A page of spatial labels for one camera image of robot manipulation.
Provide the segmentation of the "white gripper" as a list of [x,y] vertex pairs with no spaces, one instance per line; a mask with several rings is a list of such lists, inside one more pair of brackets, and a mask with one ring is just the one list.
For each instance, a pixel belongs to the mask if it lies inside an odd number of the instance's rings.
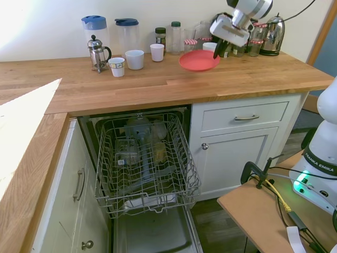
[[236,46],[244,46],[250,36],[249,32],[232,26],[230,21],[217,21],[210,27],[212,35],[220,38],[216,44],[213,58],[223,57],[230,51],[230,43]]

